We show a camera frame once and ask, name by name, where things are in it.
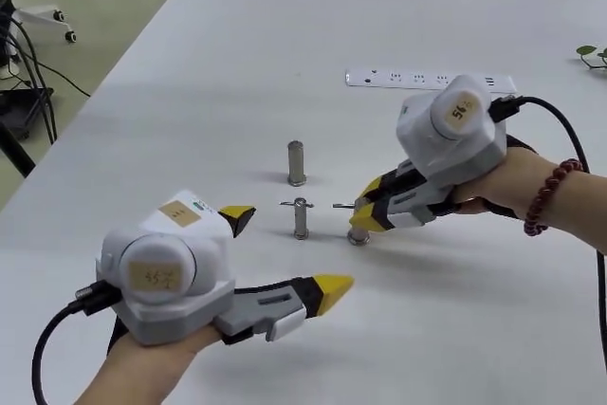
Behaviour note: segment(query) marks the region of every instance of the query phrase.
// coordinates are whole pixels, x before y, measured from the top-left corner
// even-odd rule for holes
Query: label sticker
[[[134,291],[179,291],[181,264],[132,261],[129,281]]]
[[[201,212],[211,212],[211,213],[215,213],[215,209],[213,209],[211,206],[209,206],[207,203],[205,203],[204,201],[201,201],[200,199],[196,199],[192,205],[197,208],[199,211]]]
[[[192,223],[200,220],[200,215],[192,211],[181,201],[172,201],[158,210],[177,223],[181,228],[186,228]]]
[[[476,97],[470,93],[463,93],[447,111],[445,122],[453,130],[459,131],[474,117],[478,108],[479,102]]]

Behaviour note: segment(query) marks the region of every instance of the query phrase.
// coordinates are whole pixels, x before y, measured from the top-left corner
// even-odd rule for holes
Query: metal peg
[[[313,204],[308,204],[304,198],[295,198],[295,201],[283,202],[281,206],[293,206],[295,208],[295,231],[293,235],[295,239],[303,241],[307,239],[309,231],[307,229],[307,210],[314,207]]]
[[[288,149],[288,183],[293,187],[301,187],[305,181],[304,174],[304,144],[301,141],[291,141]]]
[[[335,209],[353,209],[354,213],[356,213],[360,208],[369,204],[369,202],[367,198],[359,198],[354,204],[334,204],[333,207]],[[348,231],[347,238],[353,246],[366,246],[371,240],[371,235],[368,230],[352,227]]]

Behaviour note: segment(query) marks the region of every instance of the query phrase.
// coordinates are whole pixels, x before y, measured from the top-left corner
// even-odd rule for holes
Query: red bead bracelet
[[[538,195],[531,203],[531,207],[529,207],[529,211],[524,218],[524,233],[526,235],[537,236],[548,229],[546,225],[541,225],[539,223],[540,215],[542,215],[543,209],[554,197],[561,182],[563,182],[572,171],[582,171],[582,167],[579,160],[569,158],[561,163],[561,165],[552,172],[552,175],[545,180],[543,187],[540,188]]]

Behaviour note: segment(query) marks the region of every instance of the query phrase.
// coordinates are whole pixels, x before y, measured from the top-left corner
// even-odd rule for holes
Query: human hand
[[[510,147],[506,159],[497,168],[458,186],[453,198],[456,203],[462,203],[459,213],[486,212],[485,199],[512,209],[524,219],[538,190],[556,166],[524,147]]]
[[[211,326],[183,341],[159,346],[141,346],[131,334],[126,334],[112,347],[77,405],[160,404],[196,355],[220,340],[221,335]]]

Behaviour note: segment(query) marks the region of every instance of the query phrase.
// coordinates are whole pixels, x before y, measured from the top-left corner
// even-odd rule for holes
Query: chair
[[[76,33],[74,33],[74,29],[65,21],[63,12],[56,5],[17,9],[12,17],[20,24],[33,23],[55,28],[64,33],[64,37],[69,43],[76,43]],[[10,33],[14,37],[18,37],[18,27],[11,24]],[[8,50],[9,55],[11,56],[17,54],[17,50],[11,44],[8,44]]]

